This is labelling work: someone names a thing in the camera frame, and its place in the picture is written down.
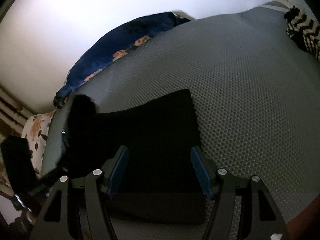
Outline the white floral pillow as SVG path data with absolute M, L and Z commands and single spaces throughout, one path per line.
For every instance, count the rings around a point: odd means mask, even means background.
M 21 137 L 27 139 L 31 152 L 31 163 L 37 178 L 42 176 L 42 161 L 52 119 L 56 110 L 28 118 Z

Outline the black white striped cloth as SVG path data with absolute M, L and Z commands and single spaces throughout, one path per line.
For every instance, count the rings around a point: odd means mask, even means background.
M 286 33 L 291 40 L 299 49 L 319 61 L 319 23 L 295 6 L 285 13 L 284 19 L 287 23 Z

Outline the black pants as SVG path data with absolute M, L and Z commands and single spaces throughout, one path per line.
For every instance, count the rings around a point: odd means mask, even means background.
M 102 168 L 126 147 L 104 195 L 111 217 L 191 226 L 204 222 L 206 200 L 191 162 L 191 149 L 201 140 L 189 90 L 111 113 L 98 113 L 91 98 L 76 95 L 65 142 L 61 163 L 72 177 Z

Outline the navy floral blanket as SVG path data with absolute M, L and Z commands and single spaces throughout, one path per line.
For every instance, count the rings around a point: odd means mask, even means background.
M 136 18 L 101 37 L 69 70 L 64 85 L 56 92 L 53 105 L 61 109 L 69 96 L 114 61 L 149 40 L 190 20 L 173 12 Z

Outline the grey mesh mattress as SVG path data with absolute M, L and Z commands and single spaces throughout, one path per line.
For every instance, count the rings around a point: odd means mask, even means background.
M 187 89 L 204 156 L 237 177 L 259 176 L 294 239 L 319 206 L 319 61 L 287 35 L 289 10 L 271 2 L 190 21 L 103 69 L 54 115 L 43 165 L 54 176 L 50 186 L 63 176 L 81 178 L 61 163 L 76 95 L 111 113 Z M 117 239 L 203 239 L 214 205 L 204 197 L 205 220 L 194 226 L 110 215 Z

